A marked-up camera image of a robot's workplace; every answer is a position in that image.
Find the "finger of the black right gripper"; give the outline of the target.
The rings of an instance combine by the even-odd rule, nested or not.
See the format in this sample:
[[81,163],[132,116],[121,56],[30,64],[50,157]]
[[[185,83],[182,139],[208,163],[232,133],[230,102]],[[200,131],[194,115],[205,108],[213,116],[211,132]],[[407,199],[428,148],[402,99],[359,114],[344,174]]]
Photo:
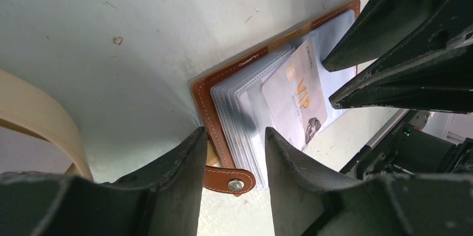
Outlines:
[[369,0],[323,66],[339,71],[381,57],[431,17],[443,1]]
[[472,113],[472,26],[410,60],[398,49],[369,65],[329,97],[335,109],[389,107]]

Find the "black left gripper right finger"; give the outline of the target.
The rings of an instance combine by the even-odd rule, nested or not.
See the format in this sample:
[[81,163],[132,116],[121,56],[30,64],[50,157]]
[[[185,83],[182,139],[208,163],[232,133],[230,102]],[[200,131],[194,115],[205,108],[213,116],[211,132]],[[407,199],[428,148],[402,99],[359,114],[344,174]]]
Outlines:
[[341,174],[274,128],[265,151],[276,235],[471,235],[472,174]]

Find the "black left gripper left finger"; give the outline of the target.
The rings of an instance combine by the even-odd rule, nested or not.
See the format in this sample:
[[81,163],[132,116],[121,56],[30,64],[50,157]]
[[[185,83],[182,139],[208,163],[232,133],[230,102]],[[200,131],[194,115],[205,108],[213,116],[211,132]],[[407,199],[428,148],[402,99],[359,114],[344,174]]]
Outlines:
[[196,235],[207,132],[113,183],[39,172],[1,174],[2,235]]

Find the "silver VIP diamond card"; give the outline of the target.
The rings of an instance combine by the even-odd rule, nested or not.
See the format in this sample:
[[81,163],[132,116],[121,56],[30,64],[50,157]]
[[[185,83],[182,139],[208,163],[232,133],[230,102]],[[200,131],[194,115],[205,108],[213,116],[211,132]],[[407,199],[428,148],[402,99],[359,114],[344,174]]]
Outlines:
[[328,119],[310,39],[301,43],[263,83],[262,93],[274,129],[303,151]]

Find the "brown leather card holder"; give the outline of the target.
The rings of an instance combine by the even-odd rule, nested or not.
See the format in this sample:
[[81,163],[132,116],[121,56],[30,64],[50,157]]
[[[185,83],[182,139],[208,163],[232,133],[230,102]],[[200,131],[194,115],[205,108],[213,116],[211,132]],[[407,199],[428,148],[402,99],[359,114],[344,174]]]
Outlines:
[[351,12],[355,17],[359,17],[361,1],[350,0],[320,17],[297,24],[289,30],[259,43],[231,61],[217,66],[212,71],[198,77],[191,84],[191,95],[209,135],[209,150],[215,156],[213,160],[208,160],[205,166],[204,188],[238,197],[254,189],[257,184],[255,170],[243,169],[236,163],[237,153],[230,149],[224,129],[223,117],[227,110],[224,107],[218,107],[217,100],[212,96],[212,89],[224,80],[345,12]]

